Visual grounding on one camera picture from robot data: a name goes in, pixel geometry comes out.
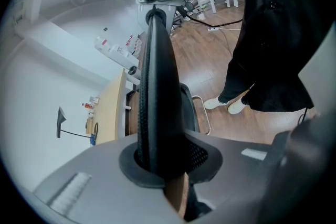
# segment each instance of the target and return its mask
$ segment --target black mesh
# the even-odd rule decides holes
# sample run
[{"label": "black mesh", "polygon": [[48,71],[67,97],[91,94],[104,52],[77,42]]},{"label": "black mesh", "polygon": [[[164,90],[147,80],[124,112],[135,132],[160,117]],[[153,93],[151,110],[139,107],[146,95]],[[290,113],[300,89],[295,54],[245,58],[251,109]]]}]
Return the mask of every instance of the black mesh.
[{"label": "black mesh", "polygon": [[143,69],[141,72],[139,114],[138,114],[138,161],[142,168],[149,170],[148,143],[148,79],[150,64],[150,40],[152,36],[153,20],[150,20],[147,35]]},{"label": "black mesh", "polygon": [[187,157],[185,163],[185,171],[188,174],[194,169],[200,167],[206,161],[206,159],[208,158],[208,152],[189,140],[186,140],[186,146]]}]

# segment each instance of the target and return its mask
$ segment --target black cable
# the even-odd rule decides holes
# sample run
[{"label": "black cable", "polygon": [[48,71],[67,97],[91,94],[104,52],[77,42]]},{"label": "black cable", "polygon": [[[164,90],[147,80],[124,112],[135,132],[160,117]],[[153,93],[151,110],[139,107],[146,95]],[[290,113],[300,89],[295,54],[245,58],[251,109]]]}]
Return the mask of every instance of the black cable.
[{"label": "black cable", "polygon": [[188,23],[190,23],[190,24],[194,24],[194,25],[203,25],[203,24],[200,24],[200,23],[193,23],[193,22],[189,22],[189,21],[187,21]]},{"label": "black cable", "polygon": [[232,58],[232,52],[230,51],[229,41],[227,40],[226,34],[223,32],[223,30],[220,29],[220,31],[224,34],[224,37],[226,39],[227,50],[230,52]]},{"label": "black cable", "polygon": [[203,22],[203,21],[201,21],[201,20],[197,20],[197,19],[194,19],[193,17],[190,17],[187,13],[184,13],[184,12],[182,12],[181,14],[182,15],[184,15],[184,16],[187,16],[189,19],[191,19],[191,20],[194,20],[195,22],[199,22],[199,23],[201,23],[202,25],[206,25],[206,26],[208,26],[208,27],[220,27],[220,26],[226,26],[226,25],[232,25],[232,24],[237,24],[237,23],[240,23],[243,19],[240,19],[240,20],[237,20],[237,21],[235,21],[235,22],[231,22],[231,23],[225,23],[225,24],[221,24],[221,25],[210,25],[210,24],[207,24],[207,23],[205,23],[205,22]]},{"label": "black cable", "polygon": [[87,137],[87,138],[91,138],[91,136],[86,136],[86,135],[80,135],[80,134],[74,134],[74,133],[70,133],[64,130],[61,130],[62,132],[68,133],[68,134],[73,134],[73,135],[77,135],[77,136],[82,136],[82,137]]},{"label": "black cable", "polygon": [[303,114],[302,122],[304,122],[304,120],[305,120],[305,117],[307,115],[307,111],[308,111],[308,108],[306,108],[305,113]]},{"label": "black cable", "polygon": [[308,111],[308,108],[306,108],[304,114],[302,114],[302,115],[299,117],[298,125],[299,125],[300,123],[302,123],[302,122],[305,120],[305,117],[306,117],[306,115],[307,115],[307,111]]}]

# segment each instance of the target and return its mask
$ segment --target gray surface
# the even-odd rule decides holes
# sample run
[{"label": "gray surface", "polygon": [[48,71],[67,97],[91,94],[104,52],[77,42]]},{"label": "gray surface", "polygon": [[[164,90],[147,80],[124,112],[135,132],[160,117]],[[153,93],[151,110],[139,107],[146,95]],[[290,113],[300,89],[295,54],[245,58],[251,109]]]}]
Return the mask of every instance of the gray surface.
[{"label": "gray surface", "polygon": [[25,198],[26,202],[34,209],[39,216],[50,224],[73,224],[73,221],[64,218],[60,214],[56,213],[46,204],[41,202],[33,193],[24,187],[17,186],[17,189],[21,195]]},{"label": "gray surface", "polygon": [[317,111],[326,114],[336,110],[336,23],[333,22],[319,49],[300,71]]},{"label": "gray surface", "polygon": [[[216,209],[193,223],[256,223],[271,175],[282,159],[287,135],[278,134],[272,146],[206,136],[212,138],[206,139],[207,143],[216,144],[223,154],[223,165],[209,184],[195,186],[197,197],[211,201]],[[245,146],[267,151],[266,158],[261,162],[242,156],[238,149]]]},{"label": "gray surface", "polygon": [[202,136],[191,131],[188,134],[216,147],[223,156],[223,164],[215,177],[209,183],[194,185],[198,201],[206,203],[212,209],[234,196],[246,183],[246,179],[251,180],[251,174],[261,164],[260,160],[244,156],[241,152],[246,148],[268,152],[271,148],[270,145]]},{"label": "gray surface", "polygon": [[47,203],[76,172],[92,176],[69,219],[78,223],[184,223],[161,189],[141,188],[119,168],[120,152],[136,135],[107,142],[84,151],[46,178],[35,195]]}]

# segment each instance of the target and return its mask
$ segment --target black jacket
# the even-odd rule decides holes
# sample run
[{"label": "black jacket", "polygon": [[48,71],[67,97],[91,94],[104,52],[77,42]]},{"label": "black jacket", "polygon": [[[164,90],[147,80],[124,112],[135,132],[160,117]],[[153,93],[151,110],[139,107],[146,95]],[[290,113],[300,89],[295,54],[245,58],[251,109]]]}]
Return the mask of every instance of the black jacket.
[{"label": "black jacket", "polygon": [[245,0],[233,57],[253,77],[259,111],[313,107],[298,78],[335,19],[335,0]]}]

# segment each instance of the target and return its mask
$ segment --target chair leg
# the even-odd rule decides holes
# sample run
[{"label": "chair leg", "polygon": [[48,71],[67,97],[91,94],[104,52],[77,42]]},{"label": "chair leg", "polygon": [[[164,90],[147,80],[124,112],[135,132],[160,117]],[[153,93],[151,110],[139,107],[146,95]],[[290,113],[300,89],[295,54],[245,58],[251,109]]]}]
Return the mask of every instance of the chair leg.
[{"label": "chair leg", "polygon": [[205,113],[205,116],[206,116],[206,120],[207,120],[207,122],[208,122],[208,126],[209,126],[209,131],[206,133],[206,135],[209,135],[210,132],[211,132],[211,126],[210,126],[210,121],[209,121],[208,113],[206,112],[206,109],[205,109],[205,106],[204,106],[203,99],[202,99],[202,97],[200,97],[200,96],[198,96],[198,95],[194,95],[194,96],[192,96],[191,98],[192,98],[193,100],[194,100],[195,98],[199,98],[199,99],[201,100],[201,102],[202,102],[202,106],[203,106],[203,109],[204,109],[204,113]]}]

